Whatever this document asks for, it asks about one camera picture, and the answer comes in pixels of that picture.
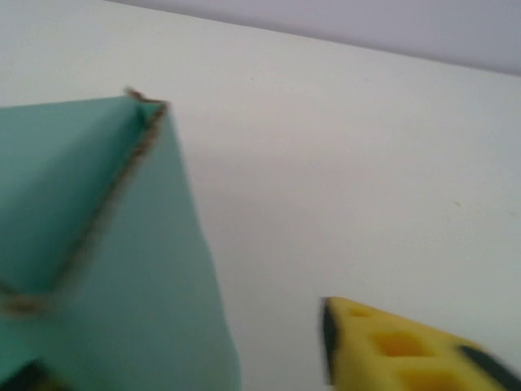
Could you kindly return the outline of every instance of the white wall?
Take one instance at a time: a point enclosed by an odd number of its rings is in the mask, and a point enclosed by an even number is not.
[[[521,74],[516,0],[117,0]]]

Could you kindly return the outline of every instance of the green object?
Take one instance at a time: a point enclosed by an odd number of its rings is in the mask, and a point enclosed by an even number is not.
[[[21,292],[56,289],[64,260],[161,105],[125,96],[0,109],[2,282]],[[85,266],[56,309],[4,318],[0,350],[2,335],[15,334],[79,391],[239,390],[168,116],[110,203],[111,217],[96,228]],[[0,360],[1,375],[9,365]]]

